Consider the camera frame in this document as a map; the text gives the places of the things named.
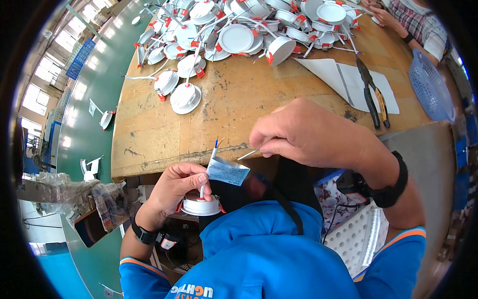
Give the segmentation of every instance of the green floor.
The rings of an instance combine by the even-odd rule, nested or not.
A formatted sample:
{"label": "green floor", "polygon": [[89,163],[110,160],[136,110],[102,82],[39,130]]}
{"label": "green floor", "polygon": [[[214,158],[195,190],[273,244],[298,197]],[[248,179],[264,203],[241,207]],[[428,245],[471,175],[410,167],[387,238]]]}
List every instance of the green floor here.
{"label": "green floor", "polygon": [[[121,73],[125,74],[128,70],[135,51],[133,44],[138,41],[151,18],[143,14],[137,26],[132,26],[131,20],[146,2],[133,0],[117,16],[91,52],[89,64],[83,67],[76,80],[65,110],[57,154],[57,172],[69,174],[72,181],[83,180],[80,159],[91,161],[104,155],[100,161],[98,178],[104,183],[111,182],[113,123],[102,130],[99,125],[101,114],[96,111],[91,117],[88,112],[88,98],[102,111],[116,110],[124,81]],[[118,272],[121,245],[119,229],[93,247],[86,248],[64,217],[62,223],[71,256],[90,294],[94,298],[104,297],[104,288],[99,283],[121,292]]]}

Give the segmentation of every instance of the orange stripe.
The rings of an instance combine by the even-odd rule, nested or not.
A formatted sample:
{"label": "orange stripe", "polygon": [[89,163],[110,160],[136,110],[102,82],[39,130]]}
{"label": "orange stripe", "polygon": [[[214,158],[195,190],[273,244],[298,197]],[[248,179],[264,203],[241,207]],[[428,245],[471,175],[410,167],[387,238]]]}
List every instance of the orange stripe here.
{"label": "orange stripe", "polygon": [[395,243],[397,243],[398,241],[400,241],[401,239],[406,238],[406,237],[409,237],[409,236],[423,236],[424,238],[426,238],[426,233],[425,233],[423,230],[405,232],[405,233],[399,235],[396,239],[391,240],[388,244],[386,244],[385,246],[383,246],[382,249],[380,249],[380,250],[375,254],[375,256],[378,255],[380,252],[382,252],[385,248],[388,248],[390,245],[395,244]]}
{"label": "orange stripe", "polygon": [[354,282],[359,282],[359,281],[362,281],[363,277],[365,276],[365,273],[360,275],[359,277],[355,278],[354,279]]}
{"label": "orange stripe", "polygon": [[133,258],[124,258],[124,259],[122,259],[122,260],[119,262],[120,265],[123,264],[123,263],[133,263],[133,264],[137,264],[137,265],[143,266],[143,267],[145,267],[146,269],[149,269],[149,270],[153,271],[154,273],[157,273],[157,274],[159,274],[160,276],[162,276],[162,277],[164,277],[164,278],[167,279],[166,275],[165,275],[163,272],[161,272],[159,269],[156,269],[155,267],[150,266],[150,265],[146,265],[146,264],[144,264],[144,263],[142,263],[142,262],[140,262],[140,261],[137,261],[137,260],[135,260],[135,259],[133,259]]}

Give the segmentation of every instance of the black wristband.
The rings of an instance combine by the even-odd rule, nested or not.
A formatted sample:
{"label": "black wristband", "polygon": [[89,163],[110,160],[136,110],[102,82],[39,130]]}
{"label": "black wristband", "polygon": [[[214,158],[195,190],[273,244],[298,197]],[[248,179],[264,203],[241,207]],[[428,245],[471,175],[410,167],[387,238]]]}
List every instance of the black wristband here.
{"label": "black wristband", "polygon": [[370,194],[372,195],[375,204],[380,208],[389,208],[393,206],[402,195],[403,191],[405,191],[408,183],[407,165],[397,151],[392,152],[392,154],[397,158],[400,167],[395,186],[386,187],[382,190],[373,190],[369,187]]}
{"label": "black wristband", "polygon": [[131,219],[131,228],[133,229],[133,232],[135,233],[138,241],[146,245],[153,244],[154,241],[156,241],[156,237],[158,236],[158,233],[159,233],[159,232],[149,232],[145,230],[144,228],[138,226],[136,224],[136,217],[133,217]]}
{"label": "black wristband", "polygon": [[408,44],[409,42],[411,42],[412,39],[415,39],[415,37],[413,36],[413,34],[410,33],[410,31],[407,31],[407,32],[408,32],[407,37],[402,38],[403,41],[404,41],[406,44]]}

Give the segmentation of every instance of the hand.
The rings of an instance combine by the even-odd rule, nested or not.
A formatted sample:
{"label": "hand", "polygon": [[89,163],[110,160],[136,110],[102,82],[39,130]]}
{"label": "hand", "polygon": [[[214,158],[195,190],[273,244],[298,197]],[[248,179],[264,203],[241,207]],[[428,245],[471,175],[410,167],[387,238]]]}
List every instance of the hand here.
{"label": "hand", "polygon": [[370,9],[371,7],[375,8],[382,8],[380,4],[378,4],[375,0],[362,0],[366,9]]}
{"label": "hand", "polygon": [[391,155],[369,129],[306,99],[258,119],[249,143],[266,158],[279,154],[308,166],[356,171],[380,154]]}
{"label": "hand", "polygon": [[373,13],[374,17],[384,26],[389,26],[393,29],[396,29],[398,25],[401,26],[400,22],[397,19],[392,17],[392,15],[383,9],[370,7],[370,11]]}
{"label": "hand", "polygon": [[189,162],[169,165],[154,186],[148,200],[136,214],[136,223],[148,230],[159,229],[165,218],[176,211],[184,195],[204,188],[204,199],[211,201],[211,186],[207,180],[206,168]]}

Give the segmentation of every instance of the white foam tray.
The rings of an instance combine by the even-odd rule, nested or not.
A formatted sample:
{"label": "white foam tray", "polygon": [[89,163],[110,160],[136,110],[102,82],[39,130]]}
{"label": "white foam tray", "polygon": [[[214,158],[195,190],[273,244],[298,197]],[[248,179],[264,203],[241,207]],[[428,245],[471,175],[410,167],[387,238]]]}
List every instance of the white foam tray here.
{"label": "white foam tray", "polygon": [[[367,244],[374,241],[370,240],[371,209],[377,209],[373,201],[370,205],[361,207],[345,222],[334,227],[327,235],[324,243],[325,246],[337,252],[342,258],[351,277],[355,277],[367,268],[364,264],[371,261],[371,253],[366,254]],[[375,250],[373,250],[374,253],[385,244],[385,238],[387,237],[388,221],[385,219],[383,211],[380,213],[380,228]]]}

